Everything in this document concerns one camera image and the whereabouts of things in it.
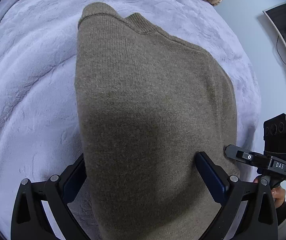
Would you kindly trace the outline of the person's right hand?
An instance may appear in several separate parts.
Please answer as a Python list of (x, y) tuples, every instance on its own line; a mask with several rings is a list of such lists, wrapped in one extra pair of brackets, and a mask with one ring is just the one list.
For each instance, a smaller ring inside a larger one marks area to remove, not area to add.
[(274, 199), (275, 208), (277, 209), (285, 202), (286, 190), (278, 186), (271, 190), (271, 195)]

